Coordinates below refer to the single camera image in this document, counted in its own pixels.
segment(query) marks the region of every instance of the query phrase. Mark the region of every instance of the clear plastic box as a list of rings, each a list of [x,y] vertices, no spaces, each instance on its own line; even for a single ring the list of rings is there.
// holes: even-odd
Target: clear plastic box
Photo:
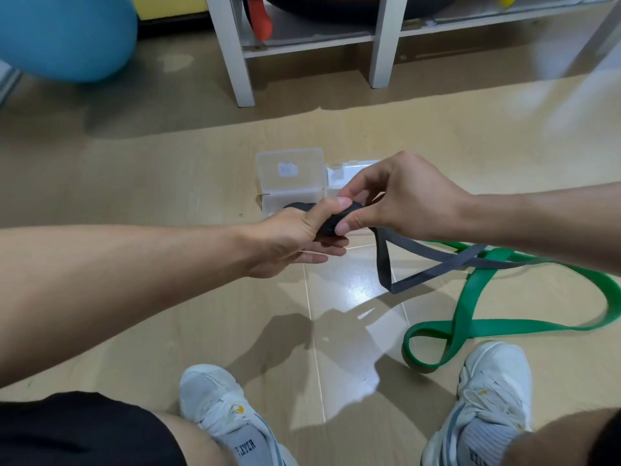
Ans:
[[[326,166],[321,148],[258,153],[256,169],[263,193],[261,215],[265,219],[290,203],[316,203],[324,196],[336,196],[357,172],[376,162],[353,160]]]
[[[263,219],[290,203],[316,203],[325,196],[321,148],[277,150],[256,155]]]
[[[327,165],[325,168],[327,175],[325,195],[338,195],[340,189],[349,183],[356,173],[377,162],[379,162],[379,160],[352,160],[344,163]]]

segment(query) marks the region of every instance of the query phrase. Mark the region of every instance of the fingernail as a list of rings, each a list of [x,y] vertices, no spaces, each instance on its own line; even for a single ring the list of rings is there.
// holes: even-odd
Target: fingernail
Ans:
[[[347,234],[347,232],[349,232],[351,230],[349,224],[346,223],[346,221],[342,220],[341,222],[339,222],[337,224],[337,226],[334,228],[334,232],[337,235],[345,235]]]

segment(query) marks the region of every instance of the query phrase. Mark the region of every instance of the left hand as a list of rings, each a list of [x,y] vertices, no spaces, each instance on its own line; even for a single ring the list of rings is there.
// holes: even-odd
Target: left hand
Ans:
[[[317,231],[330,216],[351,204],[347,197],[324,197],[308,212],[288,207],[254,224],[265,259],[251,268],[250,276],[271,278],[291,263],[325,263],[328,255],[345,255],[346,237],[324,237]]]

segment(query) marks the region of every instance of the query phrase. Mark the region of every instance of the yellow wall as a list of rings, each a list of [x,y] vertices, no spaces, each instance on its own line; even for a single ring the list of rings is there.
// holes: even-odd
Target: yellow wall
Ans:
[[[205,0],[134,0],[141,20],[200,13],[207,10]]]

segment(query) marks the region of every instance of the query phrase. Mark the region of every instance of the green resistance band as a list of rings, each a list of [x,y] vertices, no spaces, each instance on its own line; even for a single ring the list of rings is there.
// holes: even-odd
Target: green resistance band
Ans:
[[[453,247],[457,252],[470,248],[467,243],[461,242],[440,242],[449,247]],[[479,254],[480,257],[488,260],[511,261],[514,263],[524,263],[532,260],[531,255],[518,253],[510,249],[492,249]],[[412,363],[427,370],[435,370],[447,361],[452,359],[469,338],[476,337],[495,337],[505,335],[536,334],[540,332],[553,332],[558,330],[576,330],[588,332],[607,326],[609,323],[621,316],[621,288],[607,274],[594,272],[581,268],[580,266],[568,265],[555,260],[541,260],[550,263],[563,265],[572,271],[583,275],[594,283],[606,297],[607,309],[603,318],[586,326],[564,326],[554,322],[534,321],[531,319],[476,319],[473,320],[474,309],[477,301],[486,284],[492,279],[498,270],[475,268],[466,279],[466,284],[462,290],[452,321],[430,321],[415,324],[408,329],[403,338],[402,352]],[[447,348],[438,363],[424,363],[416,358],[410,348],[410,339],[417,336],[427,336],[446,340]]]

